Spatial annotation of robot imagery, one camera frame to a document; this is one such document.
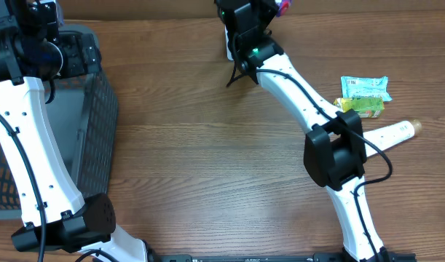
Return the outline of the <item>red purple snack bag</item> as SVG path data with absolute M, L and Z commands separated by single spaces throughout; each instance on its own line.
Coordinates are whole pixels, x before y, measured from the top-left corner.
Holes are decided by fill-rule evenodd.
M 286 13 L 288 8 L 292 5 L 292 0 L 275 0 L 275 3 L 278 7 L 276 16 L 281 17 Z

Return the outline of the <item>teal snack packet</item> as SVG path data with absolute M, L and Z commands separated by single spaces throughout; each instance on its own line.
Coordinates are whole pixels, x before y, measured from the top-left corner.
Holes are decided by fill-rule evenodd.
M 342 76 L 341 85 L 344 98 L 373 97 L 381 98 L 384 102 L 393 100 L 387 92 L 387 76 L 381 78 Z

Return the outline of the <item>green tea drink carton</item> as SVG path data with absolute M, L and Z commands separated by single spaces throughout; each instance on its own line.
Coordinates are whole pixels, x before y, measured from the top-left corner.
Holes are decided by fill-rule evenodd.
M 373 97 L 337 98 L 334 105 L 343 112 L 354 110 L 360 118 L 378 118 L 385 109 L 383 99 Z

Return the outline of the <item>white conditioner tube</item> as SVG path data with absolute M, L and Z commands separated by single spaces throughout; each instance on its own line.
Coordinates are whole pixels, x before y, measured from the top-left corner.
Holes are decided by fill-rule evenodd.
M 399 143 L 413 138 L 421 131 L 421 121 L 418 119 L 410 119 L 376 130 L 364 132 L 363 136 L 379 150 L 385 151 Z

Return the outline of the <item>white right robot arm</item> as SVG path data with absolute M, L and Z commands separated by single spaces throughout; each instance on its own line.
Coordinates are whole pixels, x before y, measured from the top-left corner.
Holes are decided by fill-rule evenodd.
M 216 0 L 227 30 L 227 48 L 241 76 L 274 95 L 305 134 L 304 166 L 327 189 L 343 233 L 345 261 L 389 261 L 366 201 L 366 146 L 360 117 L 324 100 L 296 71 L 267 26 L 280 11 L 277 1 Z

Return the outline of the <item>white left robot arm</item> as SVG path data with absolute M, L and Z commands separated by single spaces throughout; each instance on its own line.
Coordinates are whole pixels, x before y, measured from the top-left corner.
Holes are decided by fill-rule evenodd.
M 116 222 L 111 200 L 83 197 L 63 162 L 47 114 L 45 82 L 101 72 L 91 33 L 61 29 L 55 1 L 0 1 L 0 144 L 20 198 L 20 252 L 77 253 L 100 261 L 152 261 L 149 246 Z

